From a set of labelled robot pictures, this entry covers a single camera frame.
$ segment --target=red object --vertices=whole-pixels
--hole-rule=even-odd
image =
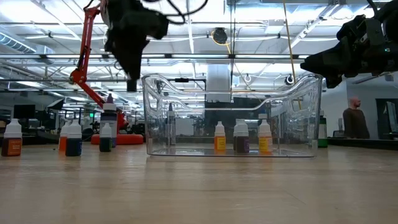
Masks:
[[[117,145],[131,145],[131,144],[143,144],[144,137],[140,134],[118,134],[116,137]],[[91,144],[98,145],[100,144],[100,135],[94,134],[91,137]]]
[[[86,84],[87,81],[87,68],[88,60],[90,59],[91,52],[91,36],[93,35],[93,24],[95,17],[101,12],[97,7],[84,8],[85,11],[85,22],[83,27],[83,36],[81,37],[81,47],[80,47],[80,58],[77,64],[77,68],[70,74],[70,80],[73,83],[82,88],[87,95],[89,95],[101,108],[105,103],[104,99],[97,94],[89,85]],[[118,133],[120,127],[124,124],[124,115],[121,109],[117,109],[118,112]]]

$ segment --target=ceiling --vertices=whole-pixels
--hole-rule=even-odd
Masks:
[[[182,11],[196,9],[204,0],[173,0]],[[144,54],[228,54],[225,45],[216,44],[211,38],[211,33],[216,27],[222,27],[229,35],[234,32],[235,39],[229,45],[232,54],[289,54],[287,28],[284,22],[285,14],[282,1],[273,0],[241,0],[235,6],[230,6],[230,0],[211,0],[200,12],[191,15],[185,25],[169,25],[167,36],[163,40],[152,40],[144,49]],[[336,32],[342,24],[352,19],[355,15],[365,14],[373,16],[365,0],[334,1],[330,5],[327,0],[287,0],[287,21],[292,43],[293,54],[310,55],[329,49],[337,44]],[[381,7],[384,0],[376,0],[376,5]],[[0,31],[6,32],[26,46],[39,48],[46,46],[53,54],[76,55],[80,51],[80,39],[83,33],[83,7],[88,0],[2,0],[0,1]],[[145,7],[160,11],[164,14],[174,14],[174,10],[167,1],[157,3],[144,3]],[[104,33],[107,31],[101,16],[95,18],[93,41],[91,44],[93,54],[103,52]],[[4,45],[0,45],[0,54],[20,54]],[[73,71],[75,58],[59,59],[51,65],[36,65],[34,60],[8,59],[4,69],[23,67],[25,77],[64,79],[63,83],[56,83],[57,88],[76,88],[67,82],[70,72]],[[118,79],[126,77],[119,72],[112,63],[89,63],[89,79]],[[217,60],[151,60],[143,64],[143,75],[158,73],[167,78],[206,78],[209,63],[228,63]],[[300,69],[300,61],[295,61],[294,69],[299,77],[306,74]],[[286,61],[267,61],[260,59],[236,61],[234,75],[240,77],[240,82],[233,88],[240,89],[280,89],[284,87],[284,78],[292,73],[292,67]],[[249,83],[243,77],[249,75]],[[54,88],[54,83],[43,83],[46,88]],[[194,83],[186,83],[179,88],[199,88]],[[104,89],[125,89],[124,82],[103,82]],[[132,101],[136,95],[118,92],[118,95]]]

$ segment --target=wooden table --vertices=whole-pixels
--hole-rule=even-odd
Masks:
[[[6,223],[382,223],[398,221],[398,152],[320,149],[316,159],[81,157],[25,146],[0,159]]]

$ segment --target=man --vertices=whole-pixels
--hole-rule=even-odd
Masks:
[[[345,136],[355,139],[369,139],[365,115],[358,109],[360,106],[361,100],[358,97],[349,99],[349,108],[343,112]]]

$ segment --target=transparent container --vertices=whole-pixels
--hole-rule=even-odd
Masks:
[[[142,86],[149,155],[315,157],[317,154],[320,75],[306,75],[285,91],[182,91],[161,75],[144,76]],[[210,95],[229,96],[231,101],[206,102]],[[266,117],[271,126],[272,145],[267,153],[259,152],[259,116]],[[233,150],[237,119],[248,125],[249,151],[245,153]],[[215,150],[215,126],[219,121],[225,128],[225,151]]]

